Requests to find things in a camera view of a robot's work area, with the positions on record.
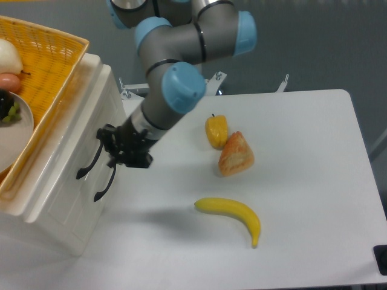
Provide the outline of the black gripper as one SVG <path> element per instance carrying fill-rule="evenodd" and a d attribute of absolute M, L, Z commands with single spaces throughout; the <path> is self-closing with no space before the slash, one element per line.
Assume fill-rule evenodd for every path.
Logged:
<path fill-rule="evenodd" d="M 117 132 L 119 148 L 116 142 Z M 100 148 L 104 148 L 109 155 L 109 167 L 124 164 L 126 167 L 147 169 L 153 161 L 149 154 L 153 141 L 147 139 L 148 133 L 149 130 L 145 127 L 136 129 L 129 117 L 118 128 L 105 124 L 97 130 L 96 138 L 100 141 Z"/>

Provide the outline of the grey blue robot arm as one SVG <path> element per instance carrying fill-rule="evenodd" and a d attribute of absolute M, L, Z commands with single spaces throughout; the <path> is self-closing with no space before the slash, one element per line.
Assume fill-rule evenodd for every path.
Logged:
<path fill-rule="evenodd" d="M 119 26 L 134 28 L 135 45 L 149 85 L 145 99 L 118 127 L 99 129 L 108 166 L 147 168 L 149 149 L 204 96 L 197 65 L 253 50 L 253 15 L 232 1 L 109 1 Z"/>

